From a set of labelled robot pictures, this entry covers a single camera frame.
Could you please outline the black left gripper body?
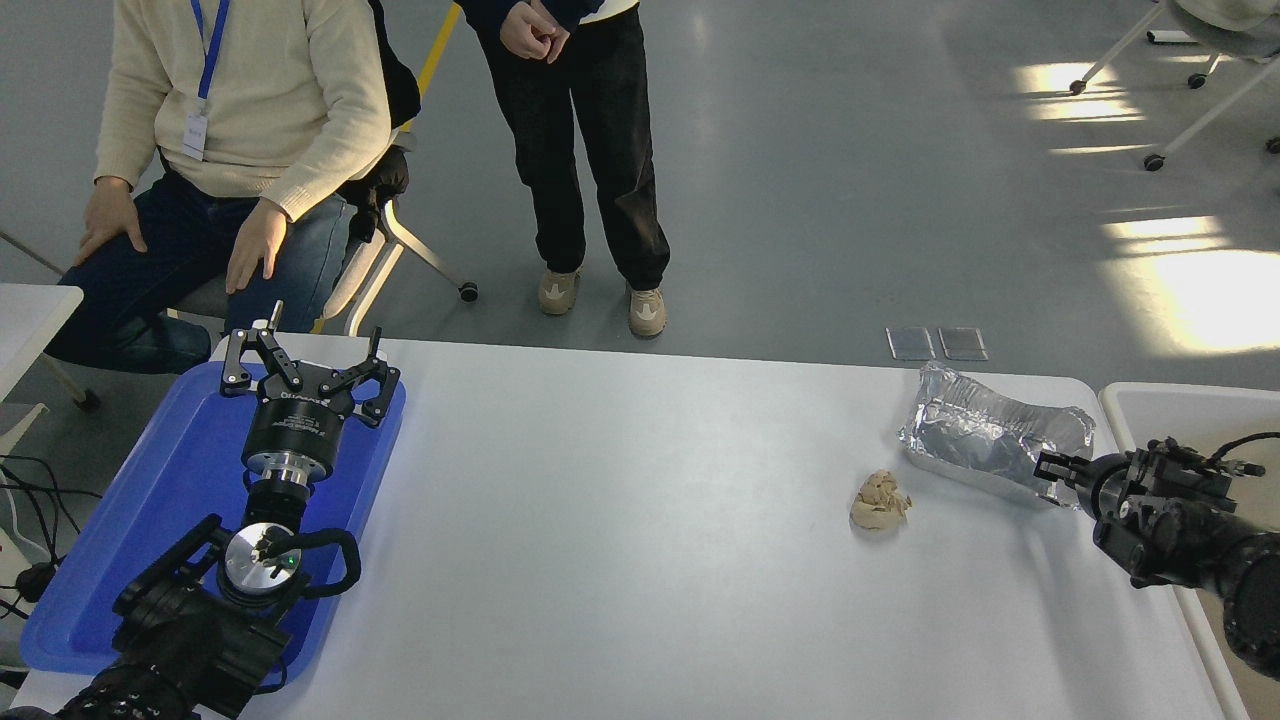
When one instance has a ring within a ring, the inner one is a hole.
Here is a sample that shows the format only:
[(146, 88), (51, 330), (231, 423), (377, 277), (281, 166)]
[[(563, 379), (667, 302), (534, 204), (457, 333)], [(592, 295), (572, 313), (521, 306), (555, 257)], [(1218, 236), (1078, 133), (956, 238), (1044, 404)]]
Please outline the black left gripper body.
[(334, 398), (283, 392), (261, 398), (243, 447), (243, 464), (265, 473), (268, 461), (285, 454), (305, 457), (310, 473), (332, 473), (346, 418), (353, 411), (348, 393)]

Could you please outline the person's right hand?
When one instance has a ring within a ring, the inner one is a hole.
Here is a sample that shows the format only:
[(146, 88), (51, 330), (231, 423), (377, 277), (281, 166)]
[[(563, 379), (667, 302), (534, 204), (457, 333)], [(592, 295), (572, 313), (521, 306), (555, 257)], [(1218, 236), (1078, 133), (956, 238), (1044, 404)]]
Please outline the person's right hand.
[(516, 1), (500, 23), (498, 37), (507, 51), (522, 60), (543, 61), (550, 55), (556, 27), (526, 1)]
[(79, 266), (113, 240), (124, 236), (136, 252), (148, 247), (140, 227), (132, 184), (116, 176), (100, 176), (84, 209), (84, 233), (72, 265)]

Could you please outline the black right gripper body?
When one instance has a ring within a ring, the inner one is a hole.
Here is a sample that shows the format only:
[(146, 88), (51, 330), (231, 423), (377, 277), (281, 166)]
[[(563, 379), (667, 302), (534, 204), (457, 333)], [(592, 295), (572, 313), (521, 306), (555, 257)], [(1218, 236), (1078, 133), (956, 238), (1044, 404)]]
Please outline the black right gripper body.
[(1096, 521), (1120, 521), (1132, 455), (1105, 455), (1080, 470), (1080, 506)]

